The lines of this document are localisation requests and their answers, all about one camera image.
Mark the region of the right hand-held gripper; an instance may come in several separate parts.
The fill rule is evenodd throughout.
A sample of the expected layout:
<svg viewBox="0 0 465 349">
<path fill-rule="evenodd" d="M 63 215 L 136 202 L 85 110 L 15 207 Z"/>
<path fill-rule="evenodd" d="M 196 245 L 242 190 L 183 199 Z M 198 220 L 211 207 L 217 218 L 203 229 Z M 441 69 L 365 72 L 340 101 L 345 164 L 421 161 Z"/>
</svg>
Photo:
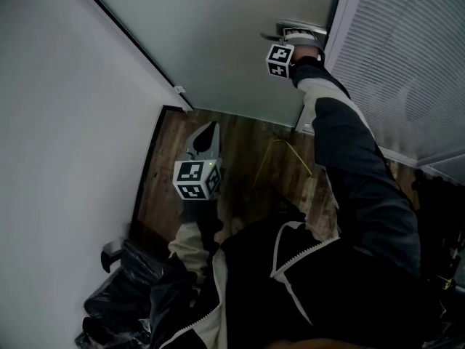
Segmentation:
<svg viewBox="0 0 465 349">
<path fill-rule="evenodd" d="M 296 46 L 310 46 L 318 51 L 317 59 L 324 62 L 323 46 L 312 31 L 304 28 L 284 28 L 283 36 L 277 44 L 272 44 L 266 56 L 268 73 L 271 76 L 288 79 L 291 72 L 291 59 Z"/>
</svg>

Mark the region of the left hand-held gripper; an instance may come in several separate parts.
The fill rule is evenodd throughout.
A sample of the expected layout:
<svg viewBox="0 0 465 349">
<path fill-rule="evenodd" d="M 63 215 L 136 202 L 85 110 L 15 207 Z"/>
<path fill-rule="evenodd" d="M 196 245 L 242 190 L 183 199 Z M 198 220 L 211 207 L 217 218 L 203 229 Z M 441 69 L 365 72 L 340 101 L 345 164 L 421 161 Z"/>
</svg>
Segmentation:
<svg viewBox="0 0 465 349">
<path fill-rule="evenodd" d="M 222 179 L 220 128 L 216 121 L 204 124 L 186 142 L 186 152 L 174 163 L 173 186 L 184 201 L 213 199 Z"/>
</svg>

